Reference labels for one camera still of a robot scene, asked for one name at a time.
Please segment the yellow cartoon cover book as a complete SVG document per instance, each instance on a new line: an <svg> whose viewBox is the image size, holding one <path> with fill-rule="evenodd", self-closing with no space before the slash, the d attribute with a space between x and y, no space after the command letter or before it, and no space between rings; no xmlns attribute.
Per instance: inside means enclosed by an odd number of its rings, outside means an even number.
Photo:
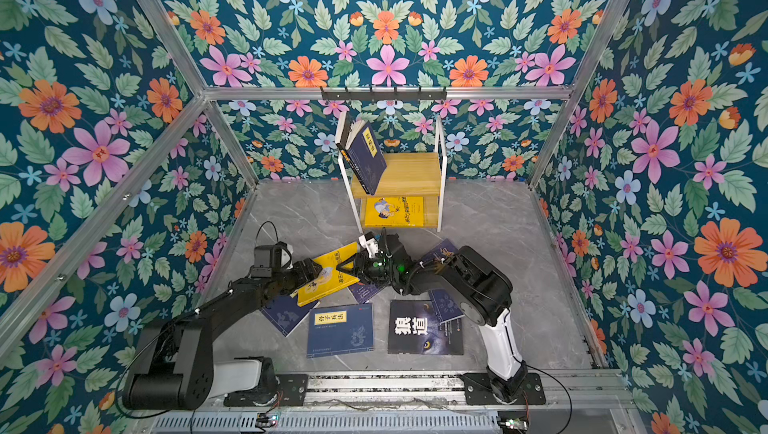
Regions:
<svg viewBox="0 0 768 434"><path fill-rule="evenodd" d="M313 261L321 266L321 272L315 280L298 290L298 306L307 306L358 283L357 277L336 269L345 259L354 258L358 251L359 246L351 243L314 258Z"/></svg>

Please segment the navy book yellow label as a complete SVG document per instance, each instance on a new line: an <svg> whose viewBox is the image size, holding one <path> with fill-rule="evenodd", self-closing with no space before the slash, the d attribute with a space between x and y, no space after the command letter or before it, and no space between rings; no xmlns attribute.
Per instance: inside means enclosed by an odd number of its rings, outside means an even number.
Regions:
<svg viewBox="0 0 768 434"><path fill-rule="evenodd" d="M374 195L387 169L382 148L371 125L355 122L345 143L345 152L363 190Z"/></svg>

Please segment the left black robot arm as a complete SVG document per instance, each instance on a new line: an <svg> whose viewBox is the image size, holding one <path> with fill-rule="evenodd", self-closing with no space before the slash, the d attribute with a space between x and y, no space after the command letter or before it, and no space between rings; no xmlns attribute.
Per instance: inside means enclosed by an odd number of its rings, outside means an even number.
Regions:
<svg viewBox="0 0 768 434"><path fill-rule="evenodd" d="M288 245L254 249L248 273L193 311L150 323L127 369L122 405L132 411L194 411L207 400L254 391L260 402L276 393L271 361L249 357L216 363L216 339L244 317L314 281L323 267L294 261Z"/></svg>

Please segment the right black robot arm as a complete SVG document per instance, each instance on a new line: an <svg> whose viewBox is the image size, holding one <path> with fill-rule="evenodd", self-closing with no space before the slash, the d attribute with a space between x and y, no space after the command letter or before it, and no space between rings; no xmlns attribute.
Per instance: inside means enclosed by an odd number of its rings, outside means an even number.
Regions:
<svg viewBox="0 0 768 434"><path fill-rule="evenodd" d="M360 251L340 261L336 268L361 282L391 287L401 295L446 291L466 318L480 331L486 350L489 384L484 388L503 404L523 392L528 364L517 346L511 316L511 281L470 246L432 260L414 260L399 236L382 230L368 232L358 243Z"/></svg>

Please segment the dark illustrated cover book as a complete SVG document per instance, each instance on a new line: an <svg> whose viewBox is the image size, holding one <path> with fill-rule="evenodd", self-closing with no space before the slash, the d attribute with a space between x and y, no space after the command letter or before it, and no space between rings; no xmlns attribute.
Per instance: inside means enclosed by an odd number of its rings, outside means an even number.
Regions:
<svg viewBox="0 0 768 434"><path fill-rule="evenodd" d="M382 288L373 284L358 282L350 285L348 290L357 304L365 304L379 294L382 291Z"/></svg>

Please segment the yellow book under shelf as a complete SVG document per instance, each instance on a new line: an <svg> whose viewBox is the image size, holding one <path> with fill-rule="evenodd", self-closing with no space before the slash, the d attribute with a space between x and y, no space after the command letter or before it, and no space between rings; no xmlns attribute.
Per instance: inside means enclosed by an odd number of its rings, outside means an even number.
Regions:
<svg viewBox="0 0 768 434"><path fill-rule="evenodd" d="M366 202L363 224L366 227L423 227L423 197L379 197Z"/></svg>

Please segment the black wolf cover book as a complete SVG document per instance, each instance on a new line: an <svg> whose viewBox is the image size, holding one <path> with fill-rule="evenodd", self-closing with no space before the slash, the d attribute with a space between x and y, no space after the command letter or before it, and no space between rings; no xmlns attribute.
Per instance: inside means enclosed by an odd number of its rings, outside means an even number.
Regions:
<svg viewBox="0 0 768 434"><path fill-rule="evenodd" d="M388 327L389 354L464 354L462 319L440 322L430 301L392 301Z"/></svg>

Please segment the purple book under right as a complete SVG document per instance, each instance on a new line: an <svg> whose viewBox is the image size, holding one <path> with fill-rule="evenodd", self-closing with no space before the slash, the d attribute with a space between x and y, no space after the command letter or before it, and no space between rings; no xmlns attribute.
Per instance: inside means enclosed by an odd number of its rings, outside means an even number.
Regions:
<svg viewBox="0 0 768 434"><path fill-rule="evenodd" d="M435 247L429 250L421 258L421 261L427 265L430 263L442 263L458 251L456 245L450 239L443 239Z"/></svg>

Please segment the black book on shelf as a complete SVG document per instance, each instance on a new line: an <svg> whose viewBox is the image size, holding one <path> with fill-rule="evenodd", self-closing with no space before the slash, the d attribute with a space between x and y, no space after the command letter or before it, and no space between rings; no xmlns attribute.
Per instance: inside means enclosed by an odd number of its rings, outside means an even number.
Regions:
<svg viewBox="0 0 768 434"><path fill-rule="evenodd" d="M347 153L347 141L351 134L351 130L352 130L351 126L352 126L352 122L349 120L349 118L346 115L340 116L338 119L338 124L335 132L335 141L336 141L337 150L342 155L342 158L344 159L344 161L349 165L351 169L354 169L354 164Z"/></svg>

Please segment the wooden shelf white frame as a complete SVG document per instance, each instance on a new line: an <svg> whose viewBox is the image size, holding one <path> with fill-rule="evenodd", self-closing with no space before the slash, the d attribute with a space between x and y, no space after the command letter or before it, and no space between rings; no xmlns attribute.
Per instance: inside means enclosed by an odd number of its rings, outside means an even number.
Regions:
<svg viewBox="0 0 768 434"><path fill-rule="evenodd" d="M363 224L366 202L379 197L423 197L425 201L425 225L420 228L442 229L447 180L448 149L445 128L441 120L434 121L434 149L431 153L385 153L387 163L378 189L374 195L367 194L357 175L349 176L349 165L338 154L341 178L344 182L355 223L359 232Z"/></svg>

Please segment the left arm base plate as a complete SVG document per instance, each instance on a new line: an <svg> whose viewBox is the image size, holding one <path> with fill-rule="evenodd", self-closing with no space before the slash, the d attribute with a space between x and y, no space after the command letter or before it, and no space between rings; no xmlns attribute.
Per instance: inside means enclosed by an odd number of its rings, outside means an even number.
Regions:
<svg viewBox="0 0 768 434"><path fill-rule="evenodd" d="M300 407L307 394L308 376L305 374L262 375L257 385L248 390L229 393L224 398L226 407Z"/></svg>

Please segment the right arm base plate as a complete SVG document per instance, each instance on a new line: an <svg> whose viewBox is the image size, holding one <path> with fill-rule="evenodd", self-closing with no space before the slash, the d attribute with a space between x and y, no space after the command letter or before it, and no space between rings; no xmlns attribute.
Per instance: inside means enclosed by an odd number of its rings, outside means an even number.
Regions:
<svg viewBox="0 0 768 434"><path fill-rule="evenodd" d="M464 384L464 396L468 405L526 405L541 406L547 402L541 377L528 373L508 400L502 400L494 394L492 382L487 372L465 373L459 376Z"/></svg>

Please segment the black hook rail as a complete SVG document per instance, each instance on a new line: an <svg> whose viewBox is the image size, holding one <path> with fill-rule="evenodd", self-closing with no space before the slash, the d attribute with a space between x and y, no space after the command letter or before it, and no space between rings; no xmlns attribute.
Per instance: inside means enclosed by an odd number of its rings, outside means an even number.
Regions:
<svg viewBox="0 0 768 434"><path fill-rule="evenodd" d="M325 101L442 101L448 98L446 88L392 87L392 88L321 88L321 99Z"/></svg>

